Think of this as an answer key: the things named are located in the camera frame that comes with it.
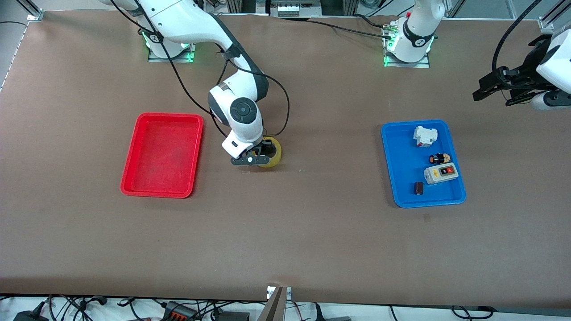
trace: white floor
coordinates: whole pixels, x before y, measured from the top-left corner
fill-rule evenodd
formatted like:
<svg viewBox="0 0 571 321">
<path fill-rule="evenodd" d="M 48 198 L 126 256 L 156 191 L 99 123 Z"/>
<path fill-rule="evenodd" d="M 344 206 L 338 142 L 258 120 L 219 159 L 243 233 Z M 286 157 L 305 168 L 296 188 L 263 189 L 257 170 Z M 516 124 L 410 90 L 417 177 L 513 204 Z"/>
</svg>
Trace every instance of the white floor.
<svg viewBox="0 0 571 321">
<path fill-rule="evenodd" d="M 41 301 L 46 300 L 46 297 L 19 297 L 9 298 L 0 301 L 0 320 L 10 321 L 13 320 L 18 312 L 32 311 Z M 119 307 L 117 303 L 120 299 L 109 299 L 105 306 L 100 306 L 97 302 L 92 302 L 88 305 L 87 313 L 94 321 L 127 321 L 134 320 L 135 317 L 131 312 L 129 306 Z M 52 310 L 57 314 L 63 307 L 66 301 L 63 298 L 54 298 Z M 316 310 L 315 305 L 312 303 L 299 302 L 302 320 L 309 319 L 315 320 Z M 391 311 L 388 306 L 366 306 L 359 304 L 330 304 L 320 303 L 323 316 L 326 319 L 337 318 L 342 316 L 349 316 L 352 321 L 394 321 Z M 233 312 L 249 312 L 250 320 L 258 319 L 264 306 L 259 303 L 240 304 L 233 303 L 224 307 L 224 311 Z M 443 308 L 413 308 L 413 307 L 394 307 L 395 315 L 398 321 L 462 321 L 454 316 L 449 309 Z M 134 302 L 134 310 L 141 318 L 151 318 L 152 321 L 158 321 L 162 318 L 164 309 L 149 299 L 137 299 Z M 76 310 L 71 308 L 68 310 L 65 319 L 73 321 L 73 316 Z M 484 316 L 487 312 L 471 311 L 472 316 Z M 48 320 L 50 314 L 48 311 L 48 304 L 42 310 L 42 316 Z M 206 315 L 203 320 L 209 320 L 210 316 Z M 540 316 L 528 314 L 513 314 L 513 313 L 495 313 L 490 321 L 570 321 L 571 318 L 561 316 Z M 286 309 L 284 321 L 300 321 L 299 315 L 293 304 L 288 304 Z"/>
</svg>

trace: table surface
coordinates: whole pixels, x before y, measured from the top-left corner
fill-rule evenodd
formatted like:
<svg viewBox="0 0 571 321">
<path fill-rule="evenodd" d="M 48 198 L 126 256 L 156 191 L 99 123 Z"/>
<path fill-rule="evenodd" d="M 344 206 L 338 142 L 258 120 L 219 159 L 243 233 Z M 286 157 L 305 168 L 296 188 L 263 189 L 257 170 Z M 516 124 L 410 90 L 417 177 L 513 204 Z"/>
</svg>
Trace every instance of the table surface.
<svg viewBox="0 0 571 321">
<path fill-rule="evenodd" d="M 119 190 L 139 114 L 199 112 L 168 64 L 146 62 L 136 27 L 113 11 L 29 27 L 0 95 L 0 292 L 245 300 L 283 284 L 300 301 L 571 307 L 571 110 L 472 101 L 510 22 L 443 21 L 431 68 L 399 69 L 375 38 L 222 19 L 289 92 L 284 156 L 273 170 L 231 166 L 206 116 L 182 200 Z M 523 22 L 500 65 L 518 66 L 537 35 Z M 178 65 L 204 105 L 215 51 L 199 44 Z M 280 89 L 259 106 L 277 130 Z M 398 208 L 380 127 L 433 118 L 449 124 L 468 199 Z"/>
</svg>

